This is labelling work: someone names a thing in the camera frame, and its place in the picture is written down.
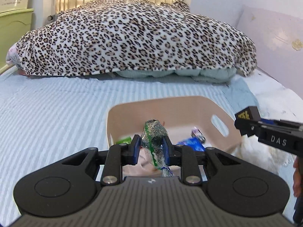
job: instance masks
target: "screw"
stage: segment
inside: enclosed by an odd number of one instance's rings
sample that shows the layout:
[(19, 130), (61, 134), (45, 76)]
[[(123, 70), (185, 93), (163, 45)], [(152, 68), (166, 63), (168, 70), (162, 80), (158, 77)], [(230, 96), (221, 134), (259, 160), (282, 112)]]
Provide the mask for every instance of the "screw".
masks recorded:
[(185, 180), (188, 183), (199, 183), (201, 181), (201, 179), (197, 176), (188, 176)]
[(107, 184), (113, 184), (117, 182), (118, 179), (115, 176), (106, 176), (102, 179), (102, 181)]

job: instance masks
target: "striped bed sheet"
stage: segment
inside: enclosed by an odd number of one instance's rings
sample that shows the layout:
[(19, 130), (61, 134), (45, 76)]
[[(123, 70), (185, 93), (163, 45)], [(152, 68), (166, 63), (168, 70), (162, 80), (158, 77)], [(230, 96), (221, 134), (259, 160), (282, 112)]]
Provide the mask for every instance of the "striped bed sheet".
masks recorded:
[(12, 193), (20, 178), (87, 147), (108, 149), (106, 117), (114, 105), (170, 96), (204, 96), (233, 119), (243, 108), (258, 105), (243, 79), (212, 85), (180, 76), (133, 80), (110, 76), (28, 78), (12, 73), (0, 76), (0, 88), (3, 226), (19, 216)]

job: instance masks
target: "human hand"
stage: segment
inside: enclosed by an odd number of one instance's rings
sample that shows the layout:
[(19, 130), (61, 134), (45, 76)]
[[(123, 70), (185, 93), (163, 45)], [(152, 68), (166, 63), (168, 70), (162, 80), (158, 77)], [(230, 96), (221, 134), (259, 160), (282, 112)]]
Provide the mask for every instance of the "human hand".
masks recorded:
[(292, 186), (293, 190), (294, 190), (294, 196), (298, 197), (301, 194), (301, 183), (302, 183), (302, 177), (300, 174), (300, 170), (299, 170), (299, 159), (298, 157), (296, 158), (296, 160), (294, 161), (294, 168), (296, 168), (296, 170), (294, 171), (294, 184)]

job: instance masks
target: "blue package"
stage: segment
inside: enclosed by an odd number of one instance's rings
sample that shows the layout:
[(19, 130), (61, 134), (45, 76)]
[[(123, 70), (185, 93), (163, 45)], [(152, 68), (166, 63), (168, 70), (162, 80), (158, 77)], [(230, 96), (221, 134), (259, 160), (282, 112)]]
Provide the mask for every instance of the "blue package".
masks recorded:
[(199, 139), (197, 139), (196, 137), (185, 139), (181, 142), (178, 142), (177, 144), (190, 146), (194, 151), (205, 151), (205, 148), (203, 147)]

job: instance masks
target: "green storage box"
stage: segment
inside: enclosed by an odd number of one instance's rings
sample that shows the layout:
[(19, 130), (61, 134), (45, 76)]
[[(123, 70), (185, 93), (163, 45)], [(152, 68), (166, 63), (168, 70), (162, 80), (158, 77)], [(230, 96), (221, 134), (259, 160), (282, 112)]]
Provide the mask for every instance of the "green storage box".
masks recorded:
[(0, 13), (0, 69), (5, 66), (9, 48), (31, 29), (33, 9)]

